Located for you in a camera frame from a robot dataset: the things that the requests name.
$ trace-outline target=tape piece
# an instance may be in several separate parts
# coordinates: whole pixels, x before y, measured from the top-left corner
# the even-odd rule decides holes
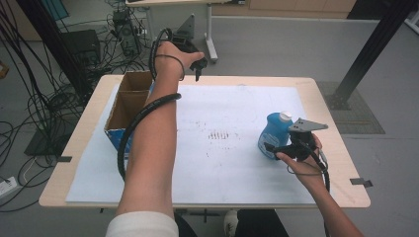
[[[71,162],[71,159],[72,159],[73,157],[72,156],[60,156],[59,158],[58,158],[58,162]]]
[[[373,182],[370,180],[364,180],[364,178],[350,179],[352,185],[363,185],[365,188],[373,186]]]

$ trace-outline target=white paper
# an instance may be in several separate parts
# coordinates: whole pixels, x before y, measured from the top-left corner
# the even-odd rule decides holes
[[[118,87],[87,145],[67,196],[69,202],[119,202],[124,182],[117,150],[104,132]],[[306,119],[296,88],[180,86],[175,204],[312,204],[308,191],[257,141],[270,113]]]

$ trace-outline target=shoe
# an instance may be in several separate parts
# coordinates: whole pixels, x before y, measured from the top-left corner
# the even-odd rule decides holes
[[[237,211],[230,210],[224,217],[224,233],[225,237],[234,237],[237,228]]]

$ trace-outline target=black metal pole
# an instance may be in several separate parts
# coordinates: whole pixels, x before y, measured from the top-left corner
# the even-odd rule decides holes
[[[16,0],[16,2],[48,47],[83,104],[87,105],[93,88],[87,81],[83,67],[77,63],[62,40],[55,20],[42,4],[42,0]]]
[[[413,10],[417,0],[396,0],[379,21],[333,95],[326,96],[331,110],[349,110],[348,99],[367,74],[382,50]]]

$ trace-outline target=person's right arm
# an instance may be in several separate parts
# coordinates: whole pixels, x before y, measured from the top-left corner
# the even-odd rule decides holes
[[[314,134],[313,137],[317,147],[321,149],[320,140]],[[276,155],[289,165],[295,173],[309,174],[297,175],[297,177],[313,196],[331,236],[364,236],[327,192],[320,169],[311,156],[300,162],[281,152]]]

